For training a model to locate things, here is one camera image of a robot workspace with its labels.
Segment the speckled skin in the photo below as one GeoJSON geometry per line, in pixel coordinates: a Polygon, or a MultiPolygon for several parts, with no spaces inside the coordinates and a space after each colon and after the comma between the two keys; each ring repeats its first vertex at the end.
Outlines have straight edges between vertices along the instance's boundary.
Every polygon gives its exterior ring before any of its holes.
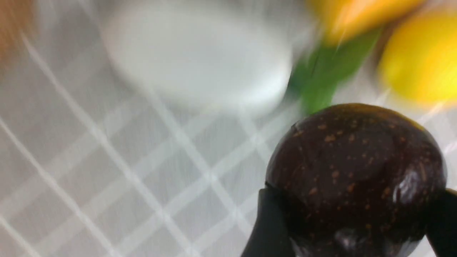
{"type": "Polygon", "coordinates": [[[292,126],[266,182],[283,191],[296,252],[310,257],[406,257],[445,191],[433,137],[397,112],[329,107],[292,126]]]}

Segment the grid pattern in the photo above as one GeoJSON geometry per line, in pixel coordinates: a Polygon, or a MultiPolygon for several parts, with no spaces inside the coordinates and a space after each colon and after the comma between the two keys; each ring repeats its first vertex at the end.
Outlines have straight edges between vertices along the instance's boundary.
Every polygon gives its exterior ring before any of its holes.
{"type": "MultiPolygon", "coordinates": [[[[167,1],[180,4],[183,1],[167,1]]],[[[38,38],[0,82],[0,257],[239,256],[281,136],[287,96],[264,118],[144,99],[111,69],[98,25],[115,0],[39,0],[38,38]]],[[[311,46],[302,1],[229,1],[311,46]]],[[[378,92],[364,67],[334,102],[396,109],[425,125],[457,186],[457,112],[418,112],[378,92]]],[[[416,257],[434,256],[424,241],[416,257]]]]}

